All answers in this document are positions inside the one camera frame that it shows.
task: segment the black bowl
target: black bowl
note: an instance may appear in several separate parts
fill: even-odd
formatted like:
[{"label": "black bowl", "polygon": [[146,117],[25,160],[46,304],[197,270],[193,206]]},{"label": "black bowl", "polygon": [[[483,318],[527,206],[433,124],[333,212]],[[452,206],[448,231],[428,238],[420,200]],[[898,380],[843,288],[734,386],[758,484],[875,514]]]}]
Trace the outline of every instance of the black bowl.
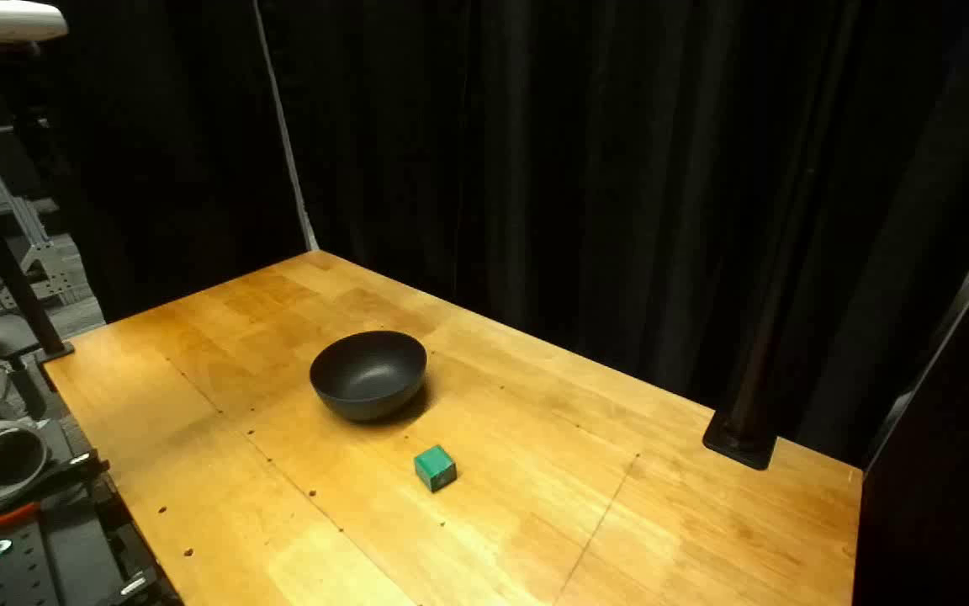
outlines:
[{"label": "black bowl", "polygon": [[330,343],[309,366],[324,405],[350,421],[385,421],[413,405],[424,386],[424,348],[394,330]]}]

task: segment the cable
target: cable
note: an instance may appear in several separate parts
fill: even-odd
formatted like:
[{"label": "cable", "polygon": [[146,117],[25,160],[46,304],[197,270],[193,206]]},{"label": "cable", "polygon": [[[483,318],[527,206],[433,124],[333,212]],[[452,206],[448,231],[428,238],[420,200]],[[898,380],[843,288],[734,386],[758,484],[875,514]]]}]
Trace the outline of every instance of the cable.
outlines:
[{"label": "cable", "polygon": [[305,192],[303,192],[303,181],[300,181],[300,173],[295,173],[294,138],[288,138],[288,128],[285,128],[278,78],[275,78],[275,68],[272,68],[272,50],[270,50],[270,33],[262,26],[260,0],[253,0],[253,20],[256,20],[260,50],[262,50],[262,68],[267,68],[270,87],[272,87],[272,107],[275,107],[275,120],[278,120],[282,162],[285,162],[285,179],[288,179],[294,202],[295,202],[295,219],[303,225],[305,246],[321,249],[314,221],[309,221],[309,212],[305,212]]}]

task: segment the black backdrop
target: black backdrop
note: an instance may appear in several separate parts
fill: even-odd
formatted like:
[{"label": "black backdrop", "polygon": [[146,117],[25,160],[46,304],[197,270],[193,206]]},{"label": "black backdrop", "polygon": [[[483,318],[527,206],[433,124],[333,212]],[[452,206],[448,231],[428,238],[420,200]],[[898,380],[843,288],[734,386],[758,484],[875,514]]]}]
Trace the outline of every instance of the black backdrop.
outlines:
[{"label": "black backdrop", "polygon": [[[861,463],[969,262],[969,0],[861,3],[848,32],[854,8],[262,14],[327,249],[705,405],[751,383],[801,212],[751,401]],[[303,249],[253,3],[66,9],[49,105],[102,298],[130,313]]]}]

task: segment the green cube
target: green cube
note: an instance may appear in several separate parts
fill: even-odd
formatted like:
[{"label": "green cube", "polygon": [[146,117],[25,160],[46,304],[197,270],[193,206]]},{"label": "green cube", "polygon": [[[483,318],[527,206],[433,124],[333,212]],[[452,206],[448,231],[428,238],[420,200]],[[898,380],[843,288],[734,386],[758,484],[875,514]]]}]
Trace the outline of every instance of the green cube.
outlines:
[{"label": "green cube", "polygon": [[442,446],[420,453],[413,458],[413,470],[432,491],[437,491],[459,479],[454,458]]}]

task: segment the wooden platform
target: wooden platform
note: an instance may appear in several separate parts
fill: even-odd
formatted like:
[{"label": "wooden platform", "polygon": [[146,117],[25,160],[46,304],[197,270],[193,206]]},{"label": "wooden platform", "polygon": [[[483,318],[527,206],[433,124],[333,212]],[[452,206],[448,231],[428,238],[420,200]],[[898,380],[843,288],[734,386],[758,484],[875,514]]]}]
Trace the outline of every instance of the wooden platform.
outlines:
[{"label": "wooden platform", "polygon": [[[424,413],[309,391],[371,327],[424,340]],[[739,469],[705,407],[327,252],[73,348],[46,373],[186,604],[852,604],[858,469]],[[432,446],[461,465],[437,494]]]}]

